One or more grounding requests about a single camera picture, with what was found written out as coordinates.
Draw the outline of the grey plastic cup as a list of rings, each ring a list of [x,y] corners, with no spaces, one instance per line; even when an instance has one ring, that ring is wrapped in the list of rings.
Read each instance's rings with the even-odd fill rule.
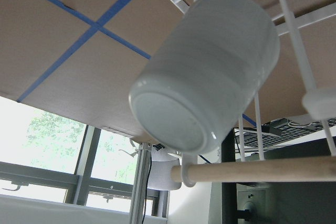
[[[161,144],[183,153],[215,149],[279,59],[268,13],[252,0],[198,0],[140,73],[133,115]]]

